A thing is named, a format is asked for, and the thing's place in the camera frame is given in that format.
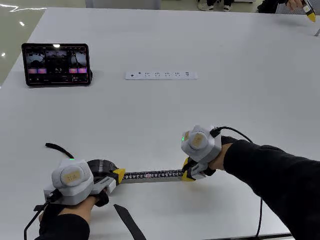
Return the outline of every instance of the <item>human arm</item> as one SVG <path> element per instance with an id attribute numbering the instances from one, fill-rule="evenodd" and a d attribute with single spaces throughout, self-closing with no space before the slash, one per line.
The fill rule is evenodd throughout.
<path id="1" fill-rule="evenodd" d="M 247 183 L 296 240 L 320 239 L 320 162 L 238 140 L 223 145 L 209 168 Z"/>
<path id="2" fill-rule="evenodd" d="M 35 240 L 88 240 L 91 210 L 97 198 L 87 197 L 75 206 L 49 205 L 40 216 L 40 236 Z"/>

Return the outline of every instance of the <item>power outlet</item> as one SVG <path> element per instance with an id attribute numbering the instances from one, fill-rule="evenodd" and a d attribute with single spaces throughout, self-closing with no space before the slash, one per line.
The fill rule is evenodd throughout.
<path id="1" fill-rule="evenodd" d="M 125 74 L 126 80 L 196 80 L 198 75 L 191 71 L 134 71 Z"/>

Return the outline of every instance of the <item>tape measure blade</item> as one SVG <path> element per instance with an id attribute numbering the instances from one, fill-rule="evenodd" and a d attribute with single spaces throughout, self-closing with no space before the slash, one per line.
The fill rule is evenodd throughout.
<path id="1" fill-rule="evenodd" d="M 121 183 L 161 183 L 161 182 L 179 182 L 182 180 L 183 171 L 178 170 L 160 170 L 160 171 L 138 171 L 126 172 Z"/>

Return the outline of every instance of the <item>person's feet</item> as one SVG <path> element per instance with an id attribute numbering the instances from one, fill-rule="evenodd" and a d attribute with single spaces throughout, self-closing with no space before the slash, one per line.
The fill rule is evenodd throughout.
<path id="1" fill-rule="evenodd" d="M 210 12 L 214 10 L 214 5 L 209 6 L 206 2 L 205 3 L 198 2 L 198 9 L 201 11 Z"/>
<path id="2" fill-rule="evenodd" d="M 224 7 L 223 7 L 223 11 L 224 12 L 229 12 L 230 9 L 231 9 L 231 4 L 230 5 L 224 5 Z"/>

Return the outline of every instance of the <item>floor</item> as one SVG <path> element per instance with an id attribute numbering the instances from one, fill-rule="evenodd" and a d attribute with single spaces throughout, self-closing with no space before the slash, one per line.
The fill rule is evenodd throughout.
<path id="1" fill-rule="evenodd" d="M 255 12 L 262 0 L 236 2 L 232 12 Z M 0 0 L 0 87 L 47 7 L 84 8 L 85 0 Z M 163 10 L 198 11 L 196 0 L 162 0 Z"/>

